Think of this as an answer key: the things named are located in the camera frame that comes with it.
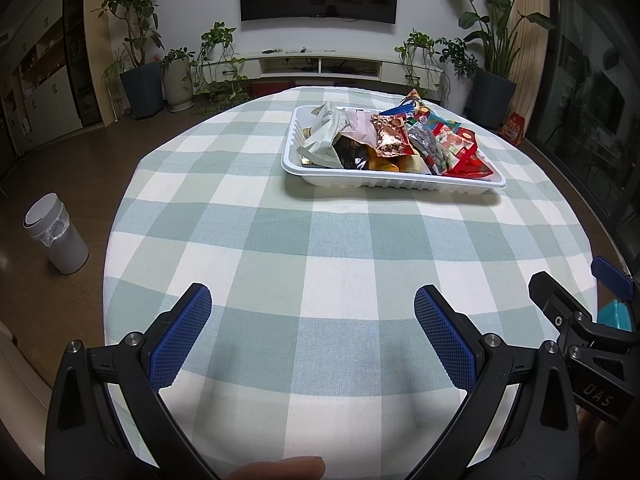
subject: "gray plant pot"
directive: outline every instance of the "gray plant pot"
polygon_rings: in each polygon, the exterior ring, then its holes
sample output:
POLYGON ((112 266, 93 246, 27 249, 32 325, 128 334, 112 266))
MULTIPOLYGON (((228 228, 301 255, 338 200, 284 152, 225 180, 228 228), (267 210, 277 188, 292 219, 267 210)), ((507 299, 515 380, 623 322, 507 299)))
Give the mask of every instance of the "gray plant pot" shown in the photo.
POLYGON ((145 119, 163 108, 160 65, 156 62, 120 74, 135 119, 145 119))
POLYGON ((169 103, 169 110, 180 112, 193 106, 193 84, 191 83, 189 60, 176 59, 161 66, 162 86, 169 103))
POLYGON ((498 129, 515 91, 516 83, 513 81, 478 69, 471 95, 469 119, 490 130, 498 129))

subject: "dark blue plant pot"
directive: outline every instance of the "dark blue plant pot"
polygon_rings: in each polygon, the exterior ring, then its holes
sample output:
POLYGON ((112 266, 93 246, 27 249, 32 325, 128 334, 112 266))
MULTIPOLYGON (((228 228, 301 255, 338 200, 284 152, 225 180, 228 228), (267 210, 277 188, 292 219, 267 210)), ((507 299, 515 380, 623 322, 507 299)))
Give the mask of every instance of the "dark blue plant pot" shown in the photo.
POLYGON ((131 104, 134 119, 145 119, 164 107, 162 102, 162 76, 156 62, 132 68, 120 74, 122 86, 131 104))
POLYGON ((469 119, 489 130, 497 130, 504 120, 516 83, 479 68, 474 78, 469 119))

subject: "white plant pot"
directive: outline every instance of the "white plant pot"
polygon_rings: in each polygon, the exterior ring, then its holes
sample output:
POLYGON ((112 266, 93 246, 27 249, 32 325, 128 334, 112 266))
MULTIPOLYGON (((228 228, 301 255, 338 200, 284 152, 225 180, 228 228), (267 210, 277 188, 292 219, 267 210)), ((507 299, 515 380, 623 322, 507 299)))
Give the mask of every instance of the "white plant pot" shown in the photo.
POLYGON ((442 106, 450 112, 462 115, 465 111, 466 99, 471 92, 472 81, 468 77, 456 75, 453 63, 446 63, 440 74, 438 95, 442 106))
POLYGON ((169 110, 180 112, 193 106, 193 83, 190 75, 189 60, 185 57, 162 65, 162 86, 169 103, 169 110))

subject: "plant pot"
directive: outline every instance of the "plant pot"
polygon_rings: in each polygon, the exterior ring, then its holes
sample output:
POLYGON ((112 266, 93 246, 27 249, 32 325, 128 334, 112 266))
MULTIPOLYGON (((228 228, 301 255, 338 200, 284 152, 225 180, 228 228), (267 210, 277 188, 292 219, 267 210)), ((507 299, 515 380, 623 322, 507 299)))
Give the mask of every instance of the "plant pot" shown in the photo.
POLYGON ((479 68, 474 79, 469 119, 489 130, 497 130, 516 91, 516 83, 479 68))
POLYGON ((445 64, 438 85, 438 95, 442 106, 450 112, 462 115, 469 92, 471 92, 471 83, 471 79, 468 77, 456 75, 453 63, 445 64))
POLYGON ((134 119, 145 119, 163 108, 160 65, 147 63, 120 74, 134 119))
POLYGON ((161 66, 162 86, 169 111, 180 112, 193 106, 189 60, 185 57, 161 66))

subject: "teal container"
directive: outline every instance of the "teal container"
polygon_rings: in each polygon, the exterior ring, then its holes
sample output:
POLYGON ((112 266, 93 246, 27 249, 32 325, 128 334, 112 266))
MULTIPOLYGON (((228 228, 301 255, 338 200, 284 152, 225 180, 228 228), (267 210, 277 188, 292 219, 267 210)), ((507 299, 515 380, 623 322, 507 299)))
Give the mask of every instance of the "teal container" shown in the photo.
POLYGON ((598 323, 632 332, 629 309, 626 304, 620 303, 618 300, 611 301, 598 312, 598 323))

